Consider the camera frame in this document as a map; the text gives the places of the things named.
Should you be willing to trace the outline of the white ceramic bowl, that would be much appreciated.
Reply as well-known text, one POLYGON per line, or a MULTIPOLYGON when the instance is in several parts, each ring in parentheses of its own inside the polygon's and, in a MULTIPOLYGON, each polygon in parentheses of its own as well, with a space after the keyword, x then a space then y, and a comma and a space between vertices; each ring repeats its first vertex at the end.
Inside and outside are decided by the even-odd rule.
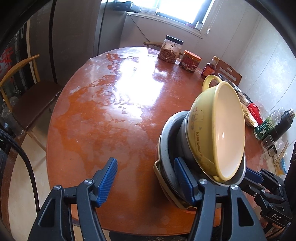
POLYGON ((248 106, 250 104, 249 98, 241 90, 237 91, 238 98, 242 104, 248 106))

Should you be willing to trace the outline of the small steel cup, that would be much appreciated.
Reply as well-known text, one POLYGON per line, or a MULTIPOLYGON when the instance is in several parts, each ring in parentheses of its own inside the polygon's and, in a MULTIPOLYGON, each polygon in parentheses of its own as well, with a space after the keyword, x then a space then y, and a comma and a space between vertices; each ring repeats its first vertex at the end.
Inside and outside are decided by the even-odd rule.
POLYGON ((275 145, 271 145, 268 149, 267 149, 268 155, 270 157, 275 156, 278 152, 277 152, 277 148, 275 145))

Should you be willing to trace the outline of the white dish with food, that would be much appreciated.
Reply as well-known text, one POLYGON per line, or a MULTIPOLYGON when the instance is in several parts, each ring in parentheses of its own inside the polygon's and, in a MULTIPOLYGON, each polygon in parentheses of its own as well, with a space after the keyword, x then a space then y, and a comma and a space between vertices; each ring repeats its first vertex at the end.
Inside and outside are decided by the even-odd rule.
POLYGON ((248 126, 253 127, 253 128, 258 127, 257 121, 255 120, 255 118, 253 117, 253 115, 251 114, 251 112, 249 111, 247 106, 242 103, 241 107, 242 107, 242 110, 243 110, 245 123, 248 126))

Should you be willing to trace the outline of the black thermos flask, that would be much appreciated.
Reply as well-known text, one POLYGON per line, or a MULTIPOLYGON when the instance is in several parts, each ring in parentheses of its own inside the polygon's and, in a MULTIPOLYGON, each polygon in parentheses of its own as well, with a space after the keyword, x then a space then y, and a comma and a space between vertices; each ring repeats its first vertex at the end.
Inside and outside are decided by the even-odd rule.
POLYGON ((268 132, 267 139, 271 141, 271 144, 275 143, 291 127, 294 118, 295 111, 293 109, 284 112, 280 122, 268 132))

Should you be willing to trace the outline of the red tissue pack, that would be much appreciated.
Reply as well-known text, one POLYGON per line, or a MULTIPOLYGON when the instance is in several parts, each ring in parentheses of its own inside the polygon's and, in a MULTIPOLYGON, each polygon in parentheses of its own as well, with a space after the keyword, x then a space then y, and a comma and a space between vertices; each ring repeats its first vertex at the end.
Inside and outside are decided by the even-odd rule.
POLYGON ((254 103, 250 103, 250 104, 248 104, 247 108, 250 111, 251 115, 256 120, 256 122, 258 123, 258 125, 262 124, 263 120, 261 118, 258 106, 254 103))

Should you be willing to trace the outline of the wooden chopsticks bundle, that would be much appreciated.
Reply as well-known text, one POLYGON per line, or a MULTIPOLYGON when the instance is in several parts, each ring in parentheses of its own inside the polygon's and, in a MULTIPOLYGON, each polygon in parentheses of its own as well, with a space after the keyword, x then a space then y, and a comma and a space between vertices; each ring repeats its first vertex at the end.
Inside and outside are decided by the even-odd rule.
POLYGON ((288 141, 285 142, 285 145, 282 148, 280 148, 280 151, 274 157, 274 159, 273 159, 274 164, 280 162, 280 160, 282 159, 282 157, 284 156, 284 154, 287 150, 287 147, 288 147, 288 141))

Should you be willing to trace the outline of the red jar orange lid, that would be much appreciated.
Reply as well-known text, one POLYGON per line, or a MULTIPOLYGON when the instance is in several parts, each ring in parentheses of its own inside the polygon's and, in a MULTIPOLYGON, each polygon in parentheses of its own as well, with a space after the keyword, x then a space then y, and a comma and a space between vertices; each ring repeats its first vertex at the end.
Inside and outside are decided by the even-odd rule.
POLYGON ((188 72, 194 73, 201 61, 201 57, 188 50, 185 50, 182 54, 179 66, 188 72))

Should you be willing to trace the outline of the yellow shell-shaped plate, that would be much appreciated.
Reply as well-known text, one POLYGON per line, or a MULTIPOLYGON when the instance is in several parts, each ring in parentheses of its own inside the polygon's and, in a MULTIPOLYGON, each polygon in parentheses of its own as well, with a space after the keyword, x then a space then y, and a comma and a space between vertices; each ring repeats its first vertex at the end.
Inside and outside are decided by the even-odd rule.
POLYGON ((161 173, 161 161, 157 160, 154 163, 153 166, 154 173, 156 174, 156 177, 158 178, 159 184, 161 186, 161 189, 163 190, 165 196, 167 199, 175 204, 179 209, 181 209, 185 213, 195 213, 197 211, 196 208, 190 206, 184 200, 178 198, 171 190, 169 185, 165 182, 165 179, 161 173))

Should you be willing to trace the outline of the brown sauce bottle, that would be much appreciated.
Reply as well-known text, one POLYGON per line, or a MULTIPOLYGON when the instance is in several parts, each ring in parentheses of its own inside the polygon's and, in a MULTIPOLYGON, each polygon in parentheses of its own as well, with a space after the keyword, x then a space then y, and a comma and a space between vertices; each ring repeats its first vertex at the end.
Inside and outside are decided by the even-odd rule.
POLYGON ((215 73, 219 60, 220 59, 217 56, 213 56, 212 60, 205 65, 203 71, 201 72, 201 77, 203 79, 205 79, 208 75, 215 73))

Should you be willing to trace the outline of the steel round pan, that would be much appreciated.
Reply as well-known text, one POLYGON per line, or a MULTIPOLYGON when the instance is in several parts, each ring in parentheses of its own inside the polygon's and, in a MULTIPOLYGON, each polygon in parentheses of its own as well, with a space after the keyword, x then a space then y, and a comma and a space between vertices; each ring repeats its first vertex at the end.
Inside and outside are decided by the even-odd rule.
POLYGON ((161 172, 171 192, 178 199, 186 202, 184 193, 180 187, 177 175, 174 170, 174 160, 182 156, 177 144, 177 135, 182 121, 189 111, 181 111, 173 114, 164 124, 159 137, 159 158, 161 161, 161 172))

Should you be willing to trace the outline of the yellow bowl with handle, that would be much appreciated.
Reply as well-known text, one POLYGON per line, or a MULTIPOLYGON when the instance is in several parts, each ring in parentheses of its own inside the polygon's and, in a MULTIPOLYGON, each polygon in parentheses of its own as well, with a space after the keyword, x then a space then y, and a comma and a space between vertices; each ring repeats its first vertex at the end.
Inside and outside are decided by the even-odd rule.
POLYGON ((189 148, 201 169, 218 182, 234 177, 245 147, 245 120, 234 88, 209 75, 186 120, 189 148))

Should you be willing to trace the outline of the small steel bowl far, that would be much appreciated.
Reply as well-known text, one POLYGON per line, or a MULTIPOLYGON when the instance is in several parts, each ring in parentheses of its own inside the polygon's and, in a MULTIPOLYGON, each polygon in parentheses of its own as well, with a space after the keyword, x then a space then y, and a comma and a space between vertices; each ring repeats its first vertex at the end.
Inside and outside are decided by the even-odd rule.
POLYGON ((225 77, 223 74, 218 73, 218 76, 222 81, 229 83, 236 92, 242 93, 241 89, 237 85, 235 85, 232 81, 230 81, 227 77, 225 77))

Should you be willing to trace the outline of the clear plastic cup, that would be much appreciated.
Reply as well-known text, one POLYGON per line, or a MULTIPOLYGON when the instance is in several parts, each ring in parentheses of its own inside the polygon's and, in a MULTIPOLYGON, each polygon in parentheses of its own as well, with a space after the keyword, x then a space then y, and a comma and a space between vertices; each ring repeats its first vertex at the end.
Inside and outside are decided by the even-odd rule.
POLYGON ((263 149, 268 150, 272 145, 274 145, 276 149, 279 149, 279 147, 278 147, 278 141, 275 141, 275 140, 273 139, 273 137, 272 137, 270 134, 268 134, 268 135, 262 140, 262 142, 261 142, 261 147, 262 147, 263 149))

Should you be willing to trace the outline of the yellow frame chair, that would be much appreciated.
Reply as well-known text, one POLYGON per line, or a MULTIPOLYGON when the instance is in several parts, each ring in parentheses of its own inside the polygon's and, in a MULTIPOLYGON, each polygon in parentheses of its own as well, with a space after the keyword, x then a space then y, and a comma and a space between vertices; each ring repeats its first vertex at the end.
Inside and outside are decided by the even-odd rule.
POLYGON ((16 122, 22 127, 25 133, 28 134, 45 151, 46 146, 43 145, 33 133, 33 127, 40 115, 48 109, 50 104, 59 96, 63 87, 57 83, 40 79, 36 63, 37 58, 39 58, 39 54, 24 59, 13 66, 1 80, 1 94, 16 122), (3 89, 3 85, 11 77, 13 77, 15 73, 31 62, 33 64, 33 70, 35 77, 37 78, 37 83, 30 89, 26 90, 25 93, 18 99, 18 102, 12 106, 3 89))

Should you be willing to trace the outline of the deep steel mixing bowl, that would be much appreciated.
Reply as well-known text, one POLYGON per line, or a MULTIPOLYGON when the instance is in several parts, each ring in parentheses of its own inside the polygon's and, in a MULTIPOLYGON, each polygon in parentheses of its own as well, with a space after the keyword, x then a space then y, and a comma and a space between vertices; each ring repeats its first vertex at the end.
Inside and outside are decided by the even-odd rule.
POLYGON ((178 146, 178 153, 181 157, 184 157, 189 163, 194 163, 201 161, 201 158, 195 156, 192 153, 188 142, 188 134, 187 134, 187 121, 189 117, 189 112, 186 114, 185 118, 181 122, 181 126, 179 132, 177 134, 177 146, 178 146))

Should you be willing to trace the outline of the blue cupcake liners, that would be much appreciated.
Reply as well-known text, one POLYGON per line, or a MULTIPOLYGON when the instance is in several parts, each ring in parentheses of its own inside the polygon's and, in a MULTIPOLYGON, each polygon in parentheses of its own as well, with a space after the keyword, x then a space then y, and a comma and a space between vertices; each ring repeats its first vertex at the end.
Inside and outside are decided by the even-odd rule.
POLYGON ((276 169, 276 174, 278 176, 287 174, 287 167, 286 167, 284 158, 281 158, 280 161, 276 162, 275 169, 276 169))

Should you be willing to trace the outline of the wooden chair far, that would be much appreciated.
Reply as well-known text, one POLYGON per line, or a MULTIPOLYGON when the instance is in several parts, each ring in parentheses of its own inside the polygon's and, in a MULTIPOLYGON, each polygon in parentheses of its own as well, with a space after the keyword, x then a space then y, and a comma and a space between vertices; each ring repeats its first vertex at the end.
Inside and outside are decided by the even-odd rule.
POLYGON ((221 59, 218 61, 216 65, 216 71, 214 72, 214 74, 218 75, 219 73, 227 77, 236 86, 239 85, 242 79, 242 76, 233 67, 231 67, 221 59))

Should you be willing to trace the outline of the green plastic bottle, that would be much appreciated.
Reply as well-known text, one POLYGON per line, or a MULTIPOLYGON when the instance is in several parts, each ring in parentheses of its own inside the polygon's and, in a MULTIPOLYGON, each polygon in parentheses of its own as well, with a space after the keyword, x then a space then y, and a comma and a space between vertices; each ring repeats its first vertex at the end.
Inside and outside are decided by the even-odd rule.
POLYGON ((278 110, 273 110, 270 115, 254 129, 254 135, 258 140, 263 140, 269 132, 280 122, 281 116, 284 114, 285 109, 283 107, 278 110))

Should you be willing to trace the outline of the wide steel basin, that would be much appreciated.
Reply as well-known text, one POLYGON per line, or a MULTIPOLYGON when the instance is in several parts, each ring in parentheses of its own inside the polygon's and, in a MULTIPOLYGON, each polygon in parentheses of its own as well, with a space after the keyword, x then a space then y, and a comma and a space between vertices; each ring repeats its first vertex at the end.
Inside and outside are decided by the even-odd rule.
MULTIPOLYGON (((180 126, 181 126, 181 122, 182 120, 185 118, 186 114, 188 113, 189 111, 188 110, 185 110, 185 111, 181 111, 181 112, 178 112, 178 114, 181 115, 180 119, 177 121, 177 124, 179 125, 177 127, 177 134, 179 132, 179 129, 180 129, 180 126)), ((177 146, 177 135, 176 135, 176 140, 173 141, 174 144, 176 144, 176 156, 177 157, 181 157, 180 154, 178 153, 178 146, 177 146)), ((241 159, 241 163, 239 165, 239 168, 238 170, 236 171, 235 175, 228 181, 222 181, 222 182, 219 182, 217 181, 214 176, 212 175, 208 175, 205 173, 205 170, 203 167, 200 167, 198 163, 194 162, 194 163, 189 163, 184 157, 181 157, 183 158, 183 160, 185 161, 186 165, 188 166, 189 170, 195 174, 195 175, 201 175, 201 174, 204 174, 206 177, 208 177, 212 182, 216 183, 217 185, 220 185, 220 186, 224 186, 224 187, 227 187, 231 184, 236 184, 236 185, 239 185, 242 181, 243 181, 243 178, 245 176, 245 172, 246 172, 246 156, 245 156, 245 153, 243 153, 243 156, 242 156, 242 159, 241 159)))

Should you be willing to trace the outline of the grey refrigerator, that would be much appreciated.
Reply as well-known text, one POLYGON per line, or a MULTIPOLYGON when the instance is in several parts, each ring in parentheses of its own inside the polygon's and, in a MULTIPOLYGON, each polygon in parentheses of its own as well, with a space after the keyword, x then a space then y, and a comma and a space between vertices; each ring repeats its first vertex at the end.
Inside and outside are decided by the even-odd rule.
POLYGON ((49 1, 31 16, 30 54, 39 54, 41 80, 66 85, 90 58, 98 55, 105 1, 49 1))

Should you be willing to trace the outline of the clear jar black lid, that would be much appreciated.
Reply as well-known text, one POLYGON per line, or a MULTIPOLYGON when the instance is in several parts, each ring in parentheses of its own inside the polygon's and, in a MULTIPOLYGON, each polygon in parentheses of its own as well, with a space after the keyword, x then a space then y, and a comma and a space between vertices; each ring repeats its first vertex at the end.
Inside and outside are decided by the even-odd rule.
POLYGON ((180 50, 182 49, 183 44, 184 41, 166 35, 159 51, 158 58, 167 63, 174 64, 180 54, 180 50))

